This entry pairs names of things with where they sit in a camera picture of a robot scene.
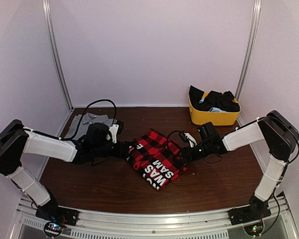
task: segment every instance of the brown surface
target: brown surface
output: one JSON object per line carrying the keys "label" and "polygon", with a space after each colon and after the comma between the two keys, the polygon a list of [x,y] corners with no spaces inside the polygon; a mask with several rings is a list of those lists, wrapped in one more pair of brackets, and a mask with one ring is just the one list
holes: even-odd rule
{"label": "brown surface", "polygon": [[[74,115],[82,109],[76,109]],[[112,116],[112,109],[91,109]],[[167,135],[174,129],[199,134],[188,108],[118,108],[125,123],[120,140],[132,140],[154,128]],[[234,126],[217,127],[218,132]],[[173,137],[179,142],[177,134]],[[209,156],[208,161],[218,160]],[[235,207],[247,204],[262,176],[250,146],[223,156],[216,164],[190,163],[178,180],[157,192],[122,159],[109,158],[101,165],[74,165],[50,159],[41,182],[62,206],[114,213],[179,213]]]}

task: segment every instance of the plaid fabric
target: plaid fabric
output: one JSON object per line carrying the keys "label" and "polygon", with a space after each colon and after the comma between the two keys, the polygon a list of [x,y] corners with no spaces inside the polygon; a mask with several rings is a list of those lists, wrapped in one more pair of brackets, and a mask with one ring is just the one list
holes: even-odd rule
{"label": "plaid fabric", "polygon": [[187,169],[183,158],[177,156],[178,144],[169,140],[169,150],[166,137],[153,129],[135,139],[131,145],[127,161],[157,190],[177,179]]}

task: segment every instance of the yellow laundry basket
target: yellow laundry basket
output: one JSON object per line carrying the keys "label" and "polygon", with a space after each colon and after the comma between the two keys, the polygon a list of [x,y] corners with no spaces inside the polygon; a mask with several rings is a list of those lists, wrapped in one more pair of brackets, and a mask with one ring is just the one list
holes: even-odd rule
{"label": "yellow laundry basket", "polygon": [[[209,92],[205,92],[203,98],[208,96]],[[207,112],[207,111],[199,111],[194,109],[193,105],[189,99],[189,113],[191,117],[191,121],[194,124],[202,125],[207,122],[212,122],[213,125],[221,126],[221,125],[233,125],[238,118],[239,112],[228,112],[228,113],[219,113],[219,112]]]}

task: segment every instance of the white wall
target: white wall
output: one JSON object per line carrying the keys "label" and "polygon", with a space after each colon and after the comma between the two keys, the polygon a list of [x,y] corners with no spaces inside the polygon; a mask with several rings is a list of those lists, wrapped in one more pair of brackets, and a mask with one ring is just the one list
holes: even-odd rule
{"label": "white wall", "polygon": [[187,106],[193,84],[235,93],[253,0],[52,0],[74,106]]}
{"label": "white wall", "polygon": [[[0,131],[12,120],[56,134],[67,116],[53,65],[42,1],[0,0]],[[42,157],[23,160],[38,175]],[[7,237],[20,193],[0,175],[0,239]]]}
{"label": "white wall", "polygon": [[[244,122],[275,109],[299,130],[299,1],[262,1],[259,32],[240,104]],[[266,145],[257,146],[267,164]],[[289,167],[281,189],[299,229],[299,158]]]}

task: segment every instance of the gray folded cloth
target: gray folded cloth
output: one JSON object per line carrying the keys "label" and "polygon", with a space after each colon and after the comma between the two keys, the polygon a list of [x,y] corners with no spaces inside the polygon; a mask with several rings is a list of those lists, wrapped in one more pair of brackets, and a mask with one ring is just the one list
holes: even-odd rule
{"label": "gray folded cloth", "polygon": [[[74,135],[74,132],[76,130],[76,127],[79,123],[81,116],[82,115],[77,115],[74,117],[74,119],[71,123],[71,126],[69,128],[69,131],[65,135],[65,138],[68,138],[68,137],[71,137],[72,135]],[[98,116],[98,115],[94,115],[91,113],[86,113],[85,115],[83,115],[79,130],[78,130],[76,136],[74,137],[74,139],[79,139],[81,136],[85,135],[86,132],[88,131],[89,125],[92,123],[104,123],[108,127],[110,127],[112,125],[112,122],[113,122],[113,119],[109,119],[107,115]]]}

